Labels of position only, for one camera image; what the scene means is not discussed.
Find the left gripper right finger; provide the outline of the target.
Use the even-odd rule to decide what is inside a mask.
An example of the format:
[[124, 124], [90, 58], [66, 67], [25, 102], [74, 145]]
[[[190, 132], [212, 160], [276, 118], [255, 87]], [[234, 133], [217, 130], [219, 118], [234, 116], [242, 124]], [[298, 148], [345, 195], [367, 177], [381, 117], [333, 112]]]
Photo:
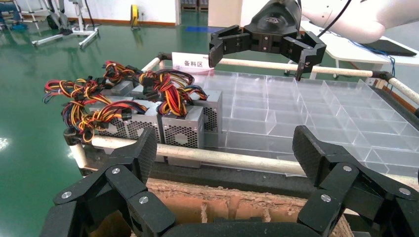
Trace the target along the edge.
[[295, 128], [292, 148], [315, 187], [298, 223], [327, 237], [349, 209], [383, 237], [418, 236], [419, 194], [414, 188], [363, 166], [343, 146], [320, 141], [304, 125]]

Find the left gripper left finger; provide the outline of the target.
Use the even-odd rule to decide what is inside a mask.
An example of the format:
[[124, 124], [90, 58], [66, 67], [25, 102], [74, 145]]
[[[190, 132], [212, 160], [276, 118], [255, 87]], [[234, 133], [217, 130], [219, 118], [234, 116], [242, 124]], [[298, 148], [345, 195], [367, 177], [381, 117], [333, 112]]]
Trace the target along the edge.
[[86, 237], [116, 211], [136, 235], [163, 236], [176, 217], [146, 186], [156, 154], [152, 128], [133, 144], [115, 149], [98, 171], [56, 195], [41, 236]]

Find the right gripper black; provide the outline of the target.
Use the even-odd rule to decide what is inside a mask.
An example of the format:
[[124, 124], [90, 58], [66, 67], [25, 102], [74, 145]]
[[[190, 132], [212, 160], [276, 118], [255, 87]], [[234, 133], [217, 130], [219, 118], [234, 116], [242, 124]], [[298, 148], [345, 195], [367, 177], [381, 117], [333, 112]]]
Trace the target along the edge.
[[322, 62], [326, 44], [313, 32], [299, 34], [301, 6], [296, 0], [270, 0], [244, 26], [223, 28], [211, 34], [209, 67], [214, 68], [226, 54], [242, 51], [284, 52], [297, 63], [295, 80], [312, 72]]

